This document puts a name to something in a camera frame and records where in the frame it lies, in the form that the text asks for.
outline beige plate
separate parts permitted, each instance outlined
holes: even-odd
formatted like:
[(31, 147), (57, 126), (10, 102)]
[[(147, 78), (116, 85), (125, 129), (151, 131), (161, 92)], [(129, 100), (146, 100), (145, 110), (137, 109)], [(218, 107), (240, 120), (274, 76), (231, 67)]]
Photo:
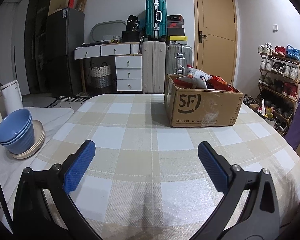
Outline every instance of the beige plate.
[(36, 153), (44, 143), (45, 139), (45, 130), (43, 124), (38, 120), (33, 120), (33, 128), (34, 128), (34, 145), (24, 153), (21, 154), (12, 154), (10, 155), (16, 159), (25, 159), (32, 156)]

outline silver suitcase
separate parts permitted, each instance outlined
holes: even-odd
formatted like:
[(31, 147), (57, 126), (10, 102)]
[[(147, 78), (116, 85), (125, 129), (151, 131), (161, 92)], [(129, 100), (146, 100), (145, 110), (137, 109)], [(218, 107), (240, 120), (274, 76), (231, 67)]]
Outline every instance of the silver suitcase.
[(163, 93), (165, 77), (165, 43), (142, 43), (142, 90), (143, 93)]
[(192, 66), (192, 48), (181, 44), (166, 46), (166, 75), (183, 75), (187, 65)]

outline shoe rack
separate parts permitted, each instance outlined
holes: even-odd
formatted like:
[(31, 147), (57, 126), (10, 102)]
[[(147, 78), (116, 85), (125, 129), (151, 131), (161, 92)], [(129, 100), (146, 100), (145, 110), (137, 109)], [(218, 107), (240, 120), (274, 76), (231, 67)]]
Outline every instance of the shoe rack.
[(294, 115), (294, 113), (297, 109), (297, 106), (298, 106), (299, 91), (300, 91), (300, 62), (298, 60), (294, 60), (294, 59), (290, 59), (290, 58), (286, 58), (286, 57), (281, 57), (281, 56), (269, 55), (269, 54), (265, 54), (265, 53), (260, 53), (260, 56), (261, 56), (262, 59), (271, 59), (271, 60), (281, 61), (282, 63), (285, 63), (286, 65), (289, 65), (289, 66), (291, 66), (291, 64), (294, 64), (294, 65), (297, 65), (298, 68), (299, 68), (299, 73), (298, 73), (298, 79), (297, 80), (293, 80), (289, 77), (281, 76), (277, 73), (274, 73), (274, 72), (271, 72), (271, 71), (268, 71), (268, 70), (260, 69), (261, 75), (267, 76), (268, 73), (271, 73), (271, 74), (277, 76), (276, 77), (277, 79), (280, 79), (280, 80), (283, 79), (283, 83), (284, 82), (290, 82), (290, 83), (295, 83), (297, 85), (296, 97), (294, 99), (291, 99), (289, 97), (284, 96), (281, 93), (278, 93), (277, 91), (274, 91), (274, 90), (270, 89), (270, 87), (258, 84), (260, 92), (262, 92), (262, 90), (265, 89), (265, 90), (268, 90), (271, 93), (283, 98), (284, 100), (290, 101), (291, 103), (293, 103), (293, 113), (289, 116), (289, 118), (285, 118), (282, 114), (279, 114), (277, 111), (274, 111), (276, 116), (278, 116), (280, 119), (285, 120), (287, 122), (287, 129), (282, 134), (282, 136), (284, 136), (286, 134), (286, 132), (288, 131), (289, 127), (290, 127), (290, 124), (291, 124), (292, 119), (293, 119), (293, 115)]

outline purple bag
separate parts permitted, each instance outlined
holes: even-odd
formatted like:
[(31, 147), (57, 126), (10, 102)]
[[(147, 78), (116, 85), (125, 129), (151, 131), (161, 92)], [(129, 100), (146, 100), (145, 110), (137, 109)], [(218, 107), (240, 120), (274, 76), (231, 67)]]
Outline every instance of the purple bag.
[(298, 101), (298, 108), (293, 117), (290, 128), (284, 137), (284, 139), (290, 144), (290, 146), (296, 150), (300, 143), (300, 98)]

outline white marble countertop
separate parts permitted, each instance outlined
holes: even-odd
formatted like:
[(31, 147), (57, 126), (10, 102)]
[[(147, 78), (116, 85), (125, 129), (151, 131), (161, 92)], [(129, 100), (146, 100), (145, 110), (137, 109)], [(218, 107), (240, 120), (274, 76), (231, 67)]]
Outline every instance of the white marble countertop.
[[(26, 109), (31, 112), (33, 120), (39, 120), (44, 126), (45, 141), (41, 149), (74, 113), (74, 110), (70, 108), (26, 107)], [(0, 183), (6, 202), (18, 185), (22, 170), (31, 166), (40, 150), (29, 158), (17, 160), (9, 155), (5, 147), (0, 145)]]

